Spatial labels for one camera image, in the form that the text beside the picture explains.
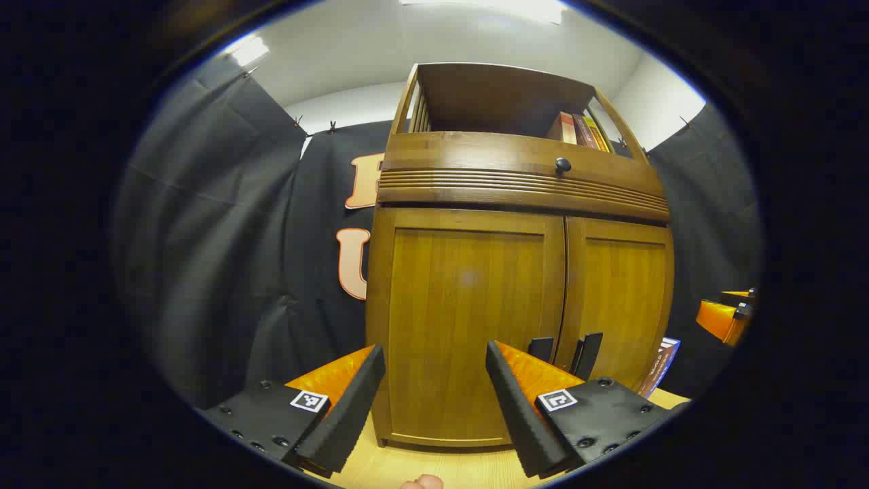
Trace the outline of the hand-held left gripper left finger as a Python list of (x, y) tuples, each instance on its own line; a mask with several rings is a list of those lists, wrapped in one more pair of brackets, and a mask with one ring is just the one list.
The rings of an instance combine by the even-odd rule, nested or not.
[(385, 372), (374, 344), (289, 382), (262, 380), (202, 415), (246, 448), (328, 479), (344, 470)]

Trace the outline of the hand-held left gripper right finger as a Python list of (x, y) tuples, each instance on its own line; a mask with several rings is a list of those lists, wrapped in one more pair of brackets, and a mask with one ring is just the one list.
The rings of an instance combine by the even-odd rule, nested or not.
[(583, 380), (515, 347), (487, 344), (486, 371), (519, 464), (546, 479), (621, 452), (681, 414), (614, 378)]

